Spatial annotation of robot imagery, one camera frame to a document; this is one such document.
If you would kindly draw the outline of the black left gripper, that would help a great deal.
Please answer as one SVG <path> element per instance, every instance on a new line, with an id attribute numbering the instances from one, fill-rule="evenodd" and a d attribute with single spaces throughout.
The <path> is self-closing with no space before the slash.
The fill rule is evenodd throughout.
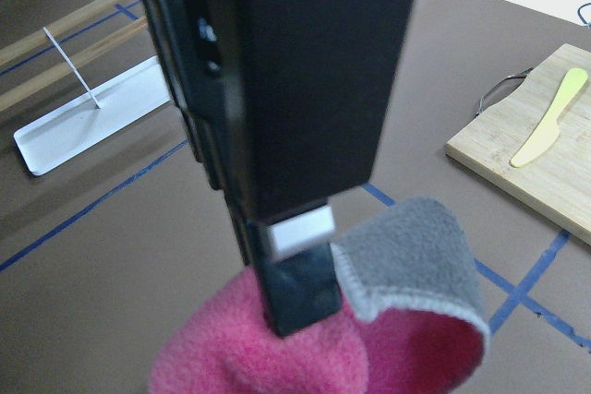
<path id="1" fill-rule="evenodd" d="M 268 222 L 372 174 L 413 0 L 143 0 L 212 185 Z"/>

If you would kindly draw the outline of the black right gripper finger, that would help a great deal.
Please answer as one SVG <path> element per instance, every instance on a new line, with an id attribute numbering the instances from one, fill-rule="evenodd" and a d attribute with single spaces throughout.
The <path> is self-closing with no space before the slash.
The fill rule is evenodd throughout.
<path id="1" fill-rule="evenodd" d="M 264 319 L 285 338 L 334 314 L 342 307 L 330 240 L 332 208 L 315 202 L 280 219 L 239 219 L 244 260 L 255 271 Z"/>

